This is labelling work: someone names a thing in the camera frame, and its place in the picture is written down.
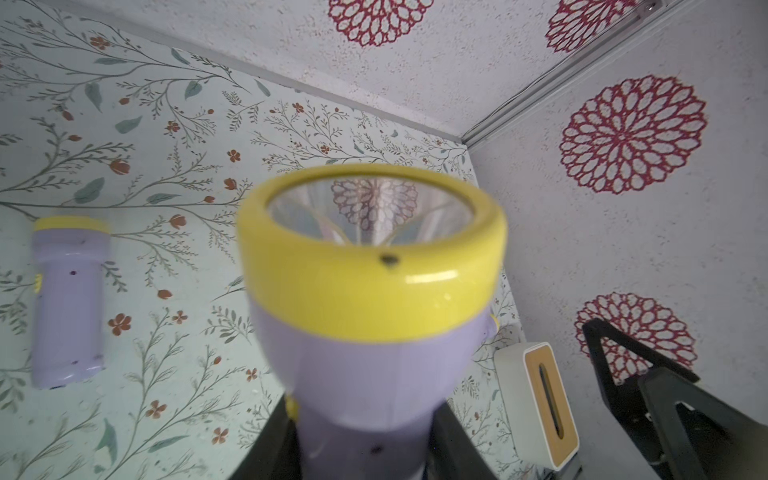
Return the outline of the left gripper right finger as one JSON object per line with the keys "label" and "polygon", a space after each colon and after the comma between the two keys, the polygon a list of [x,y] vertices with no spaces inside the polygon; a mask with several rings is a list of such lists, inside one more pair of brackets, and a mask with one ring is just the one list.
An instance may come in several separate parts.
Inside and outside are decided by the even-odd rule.
{"label": "left gripper right finger", "polygon": [[447,402],[434,412],[425,478],[428,480],[496,480]]}

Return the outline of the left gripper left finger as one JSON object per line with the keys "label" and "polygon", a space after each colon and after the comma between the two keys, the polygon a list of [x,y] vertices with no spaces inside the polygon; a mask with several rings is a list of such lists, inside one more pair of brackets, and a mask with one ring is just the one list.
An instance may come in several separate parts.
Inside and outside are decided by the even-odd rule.
{"label": "left gripper left finger", "polygon": [[295,480],[300,478],[300,450],[295,402],[283,395],[230,480]]}

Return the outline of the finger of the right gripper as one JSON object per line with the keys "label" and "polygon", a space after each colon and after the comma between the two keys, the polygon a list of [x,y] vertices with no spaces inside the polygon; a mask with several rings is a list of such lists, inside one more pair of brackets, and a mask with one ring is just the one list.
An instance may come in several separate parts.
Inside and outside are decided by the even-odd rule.
{"label": "finger of the right gripper", "polygon": [[767,426],[682,376],[660,369],[640,381],[674,479],[765,479]]}
{"label": "finger of the right gripper", "polygon": [[581,331],[602,399],[617,420],[638,420],[646,415],[638,385],[646,373],[666,368],[693,383],[700,380],[689,368],[641,343],[606,320],[591,319],[581,327]]}

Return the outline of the purple flashlight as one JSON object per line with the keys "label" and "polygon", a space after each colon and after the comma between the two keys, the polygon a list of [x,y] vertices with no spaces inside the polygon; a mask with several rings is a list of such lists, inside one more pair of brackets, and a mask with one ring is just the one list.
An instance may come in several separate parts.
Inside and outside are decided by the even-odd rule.
{"label": "purple flashlight", "polygon": [[104,368],[102,322],[110,231],[83,216],[34,224],[37,267],[31,378],[42,390],[87,380]]}
{"label": "purple flashlight", "polygon": [[445,174],[345,164],[260,185],[236,230],[299,479],[426,479],[434,412],[499,329],[502,208]]}

